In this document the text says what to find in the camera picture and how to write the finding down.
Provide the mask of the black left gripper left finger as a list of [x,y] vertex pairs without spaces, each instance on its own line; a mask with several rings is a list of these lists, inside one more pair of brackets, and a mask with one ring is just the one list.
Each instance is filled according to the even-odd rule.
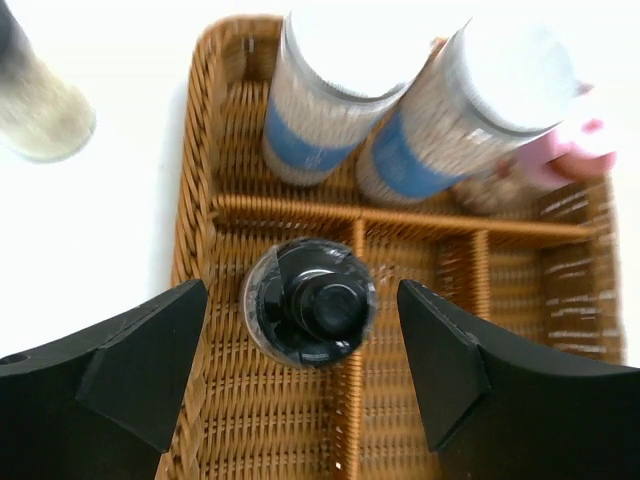
[[4,479],[152,479],[169,450],[207,293],[189,280],[1,360]]

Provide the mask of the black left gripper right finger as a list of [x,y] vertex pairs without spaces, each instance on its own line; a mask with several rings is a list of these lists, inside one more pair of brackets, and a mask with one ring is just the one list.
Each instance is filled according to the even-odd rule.
[[635,479],[639,372],[529,341],[412,280],[399,319],[447,479]]

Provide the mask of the grey dome cap shaker bottle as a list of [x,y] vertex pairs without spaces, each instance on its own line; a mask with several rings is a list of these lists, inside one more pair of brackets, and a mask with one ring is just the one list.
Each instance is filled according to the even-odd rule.
[[30,160],[60,161],[84,148],[95,126],[86,96],[36,54],[2,2],[1,144]]

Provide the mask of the black knob grinder bottle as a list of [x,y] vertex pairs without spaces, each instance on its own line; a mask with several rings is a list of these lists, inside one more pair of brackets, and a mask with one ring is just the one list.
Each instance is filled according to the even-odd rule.
[[294,368],[321,368],[352,355],[377,313],[373,277],[346,244],[300,237],[270,247],[239,292],[257,347]]

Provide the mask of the blue label jar silver lid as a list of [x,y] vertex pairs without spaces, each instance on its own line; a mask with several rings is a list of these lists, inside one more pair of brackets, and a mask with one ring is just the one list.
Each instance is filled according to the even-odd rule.
[[310,1],[284,17],[262,152],[280,180],[323,182],[401,98],[420,71],[406,6]]
[[364,145],[359,190],[379,204],[421,202],[557,127],[577,91],[569,49],[544,20],[476,14]]

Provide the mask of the pink cap spice bottle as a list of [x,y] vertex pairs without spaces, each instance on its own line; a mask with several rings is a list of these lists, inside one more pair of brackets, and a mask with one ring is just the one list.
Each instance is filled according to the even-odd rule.
[[608,173],[617,160],[613,127],[596,88],[581,84],[567,118],[451,188],[465,211],[493,215]]

